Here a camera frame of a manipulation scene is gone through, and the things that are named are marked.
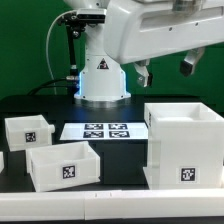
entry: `white cube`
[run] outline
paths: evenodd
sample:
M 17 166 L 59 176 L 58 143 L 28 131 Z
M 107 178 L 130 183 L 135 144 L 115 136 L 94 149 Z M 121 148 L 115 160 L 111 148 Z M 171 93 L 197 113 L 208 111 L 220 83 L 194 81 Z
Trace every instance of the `white cube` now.
M 3 152 L 0 152 L 0 173 L 4 169 L 4 158 L 3 158 Z
M 220 188 L 224 119 L 202 103 L 147 103 L 150 189 Z
M 52 145 L 54 125 L 49 125 L 42 115 L 5 119 L 6 138 L 10 151 Z
M 27 154 L 37 192 L 99 182 L 100 157 L 88 142 L 39 147 Z

